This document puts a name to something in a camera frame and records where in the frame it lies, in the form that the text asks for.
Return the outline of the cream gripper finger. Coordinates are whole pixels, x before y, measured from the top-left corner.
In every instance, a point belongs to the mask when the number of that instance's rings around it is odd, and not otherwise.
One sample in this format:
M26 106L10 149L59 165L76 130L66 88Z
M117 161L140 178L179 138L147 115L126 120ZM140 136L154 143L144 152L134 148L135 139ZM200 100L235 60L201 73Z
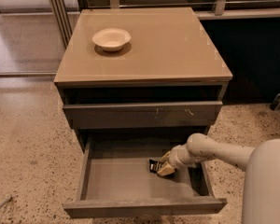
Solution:
M168 161L159 162L157 164L157 174L160 176L168 176L175 172L175 168Z
M169 160L171 151L166 152L159 160L159 162L166 162Z

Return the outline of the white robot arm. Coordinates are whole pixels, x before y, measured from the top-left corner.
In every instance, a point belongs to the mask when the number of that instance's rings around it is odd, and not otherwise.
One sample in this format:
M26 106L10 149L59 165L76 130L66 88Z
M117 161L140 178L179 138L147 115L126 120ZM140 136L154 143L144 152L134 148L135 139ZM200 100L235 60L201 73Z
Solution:
M280 139L257 147L224 144L202 133L168 151L157 174L168 176L201 161L218 159L245 172L242 224L280 224Z

